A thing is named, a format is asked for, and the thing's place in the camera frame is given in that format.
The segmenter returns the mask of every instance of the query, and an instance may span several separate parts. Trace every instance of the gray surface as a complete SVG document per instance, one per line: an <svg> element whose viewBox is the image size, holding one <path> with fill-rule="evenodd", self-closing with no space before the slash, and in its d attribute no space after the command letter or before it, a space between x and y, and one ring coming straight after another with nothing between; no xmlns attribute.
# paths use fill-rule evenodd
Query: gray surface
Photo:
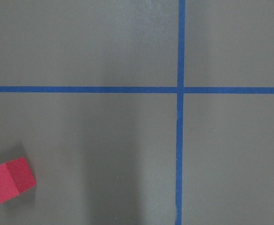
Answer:
<svg viewBox="0 0 274 225"><path fill-rule="evenodd" d="M0 0L0 85L176 86L178 1Z"/></svg>
<svg viewBox="0 0 274 225"><path fill-rule="evenodd" d="M0 225L170 225L176 95L0 93L0 162L26 156L37 187Z"/></svg>
<svg viewBox="0 0 274 225"><path fill-rule="evenodd" d="M274 0L187 0L186 86L274 87Z"/></svg>
<svg viewBox="0 0 274 225"><path fill-rule="evenodd" d="M274 95L185 96L183 224L274 225Z"/></svg>

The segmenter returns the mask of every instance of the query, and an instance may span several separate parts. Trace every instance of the gray floor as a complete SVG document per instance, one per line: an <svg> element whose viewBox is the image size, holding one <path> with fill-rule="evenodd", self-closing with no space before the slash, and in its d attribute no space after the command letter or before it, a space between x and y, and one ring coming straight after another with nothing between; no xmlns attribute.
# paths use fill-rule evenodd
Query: gray floor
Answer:
<svg viewBox="0 0 274 225"><path fill-rule="evenodd" d="M31 162L37 187L0 225L173 224L176 95L0 94L0 163Z"/></svg>
<svg viewBox="0 0 274 225"><path fill-rule="evenodd" d="M185 86L274 87L273 0L187 0ZM178 0L1 1L0 85L176 86ZM0 93L0 225L173 225L176 95ZM186 94L184 225L274 225L274 95Z"/></svg>
<svg viewBox="0 0 274 225"><path fill-rule="evenodd" d="M187 0L185 86L274 87L274 0Z"/></svg>
<svg viewBox="0 0 274 225"><path fill-rule="evenodd" d="M183 224L274 225L274 95L185 104Z"/></svg>

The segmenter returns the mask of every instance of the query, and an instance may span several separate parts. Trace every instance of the red cube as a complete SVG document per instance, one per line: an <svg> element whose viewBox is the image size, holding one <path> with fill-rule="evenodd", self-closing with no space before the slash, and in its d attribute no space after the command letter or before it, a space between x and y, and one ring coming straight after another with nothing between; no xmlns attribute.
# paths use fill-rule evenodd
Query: red cube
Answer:
<svg viewBox="0 0 274 225"><path fill-rule="evenodd" d="M24 157L0 165L0 204L36 185Z"/></svg>

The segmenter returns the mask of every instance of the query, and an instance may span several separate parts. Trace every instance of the blue tape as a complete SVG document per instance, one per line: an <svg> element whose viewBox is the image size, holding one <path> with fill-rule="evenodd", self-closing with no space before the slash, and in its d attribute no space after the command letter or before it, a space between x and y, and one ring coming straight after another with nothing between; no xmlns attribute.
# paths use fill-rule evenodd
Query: blue tape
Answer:
<svg viewBox="0 0 274 225"><path fill-rule="evenodd" d="M179 1L178 9L178 87L184 86L185 73L185 0Z"/></svg>
<svg viewBox="0 0 274 225"><path fill-rule="evenodd" d="M183 192L183 118L184 118L184 74L185 73L185 0L179 0L178 8L178 88L176 123L176 184L175 205L177 209L175 225L182 224Z"/></svg>
<svg viewBox="0 0 274 225"><path fill-rule="evenodd" d="M178 120L176 123L176 195L177 218L175 225L182 224L182 191L183 191L183 128L184 128L184 94L177 97Z"/></svg>
<svg viewBox="0 0 274 225"><path fill-rule="evenodd" d="M0 92L44 93L177 93L177 87L61 87L61 86L0 86Z"/></svg>
<svg viewBox="0 0 274 225"><path fill-rule="evenodd" d="M272 87L67 87L0 86L0 92L44 93L166 93L166 94L274 94Z"/></svg>
<svg viewBox="0 0 274 225"><path fill-rule="evenodd" d="M185 87L189 94L274 94L270 87Z"/></svg>

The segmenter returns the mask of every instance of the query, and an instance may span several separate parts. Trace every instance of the blue tape line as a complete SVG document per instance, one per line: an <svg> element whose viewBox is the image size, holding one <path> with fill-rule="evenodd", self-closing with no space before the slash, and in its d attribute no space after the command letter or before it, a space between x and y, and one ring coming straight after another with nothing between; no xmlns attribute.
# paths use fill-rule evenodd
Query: blue tape line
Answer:
<svg viewBox="0 0 274 225"><path fill-rule="evenodd" d="M178 93L178 120L176 123L176 195L177 218L175 225L182 224L182 191L183 191L183 127L184 127L184 94Z"/></svg>
<svg viewBox="0 0 274 225"><path fill-rule="evenodd" d="M179 0L178 9L178 88L176 123L176 184L175 205L177 209L175 225L182 224L183 192L183 117L184 117L184 74L185 73L185 0Z"/></svg>
<svg viewBox="0 0 274 225"><path fill-rule="evenodd" d="M67 87L0 86L0 92L44 93L166 93L166 94L274 94L271 87Z"/></svg>
<svg viewBox="0 0 274 225"><path fill-rule="evenodd" d="M185 73L185 0L179 1L178 9L178 87L184 86Z"/></svg>
<svg viewBox="0 0 274 225"><path fill-rule="evenodd" d="M177 87L57 87L57 86L0 86L0 92L57 92L57 93L177 93Z"/></svg>
<svg viewBox="0 0 274 225"><path fill-rule="evenodd" d="M270 87L185 87L189 94L274 94Z"/></svg>

